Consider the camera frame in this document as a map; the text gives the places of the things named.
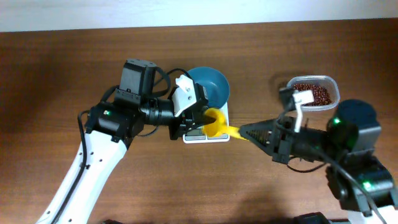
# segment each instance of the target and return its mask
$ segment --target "white wall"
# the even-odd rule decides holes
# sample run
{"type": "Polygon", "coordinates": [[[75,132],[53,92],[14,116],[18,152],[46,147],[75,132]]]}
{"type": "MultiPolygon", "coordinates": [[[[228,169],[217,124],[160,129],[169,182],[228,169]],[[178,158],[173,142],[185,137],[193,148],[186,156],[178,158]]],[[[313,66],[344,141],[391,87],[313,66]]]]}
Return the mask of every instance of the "white wall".
{"type": "Polygon", "coordinates": [[[0,0],[0,32],[398,17],[398,0],[0,0]]]}

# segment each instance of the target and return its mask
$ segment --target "wooden table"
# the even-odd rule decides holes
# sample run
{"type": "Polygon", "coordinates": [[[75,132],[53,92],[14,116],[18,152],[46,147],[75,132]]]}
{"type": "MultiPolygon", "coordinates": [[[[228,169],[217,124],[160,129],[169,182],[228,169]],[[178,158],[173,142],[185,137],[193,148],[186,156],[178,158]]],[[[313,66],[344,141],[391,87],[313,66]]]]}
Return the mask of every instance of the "wooden table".
{"type": "MultiPolygon", "coordinates": [[[[342,100],[375,107],[376,155],[398,177],[397,19],[3,33],[0,58],[1,223],[41,216],[78,149],[76,115],[119,84],[127,58],[223,72],[235,126],[275,118],[277,87],[292,77],[329,75],[342,100]]],[[[324,129],[332,114],[305,116],[324,129]]],[[[188,145],[161,128],[133,141],[89,223],[254,223],[318,211],[346,216],[324,169],[298,174],[249,142],[188,145]]]]}

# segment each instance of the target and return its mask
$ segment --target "blue plate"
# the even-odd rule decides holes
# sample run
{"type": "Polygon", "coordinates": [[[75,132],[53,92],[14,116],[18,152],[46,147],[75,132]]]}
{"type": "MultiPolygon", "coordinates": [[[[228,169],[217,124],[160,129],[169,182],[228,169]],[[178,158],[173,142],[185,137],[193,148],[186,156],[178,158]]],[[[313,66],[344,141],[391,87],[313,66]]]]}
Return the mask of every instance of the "blue plate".
{"type": "Polygon", "coordinates": [[[210,108],[221,108],[229,98],[229,83],[225,76],[210,67],[197,67],[188,71],[195,83],[206,88],[210,108]]]}

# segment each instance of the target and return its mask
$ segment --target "coffee beans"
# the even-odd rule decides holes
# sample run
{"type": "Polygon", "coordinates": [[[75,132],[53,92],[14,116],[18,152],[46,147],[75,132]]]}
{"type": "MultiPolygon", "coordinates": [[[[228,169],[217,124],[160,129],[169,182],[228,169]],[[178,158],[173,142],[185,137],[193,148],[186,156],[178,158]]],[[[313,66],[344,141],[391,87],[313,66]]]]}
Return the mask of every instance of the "coffee beans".
{"type": "Polygon", "coordinates": [[[298,91],[312,90],[314,102],[307,103],[304,106],[324,106],[331,104],[330,95],[325,87],[312,84],[295,84],[293,89],[298,91]]]}

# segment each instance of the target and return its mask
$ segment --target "yellow cup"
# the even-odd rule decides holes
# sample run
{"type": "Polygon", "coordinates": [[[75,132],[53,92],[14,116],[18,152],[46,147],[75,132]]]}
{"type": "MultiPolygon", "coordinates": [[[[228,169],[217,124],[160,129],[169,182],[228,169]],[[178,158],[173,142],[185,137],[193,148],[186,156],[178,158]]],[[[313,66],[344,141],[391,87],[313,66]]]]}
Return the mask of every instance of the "yellow cup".
{"type": "Polygon", "coordinates": [[[221,112],[219,109],[210,108],[205,111],[205,116],[209,116],[211,118],[216,119],[215,122],[211,124],[206,124],[203,127],[203,132],[208,137],[212,138],[212,137],[219,137],[222,134],[229,134],[234,138],[247,140],[239,134],[239,128],[228,126],[226,124],[226,118],[223,112],[221,112]]]}

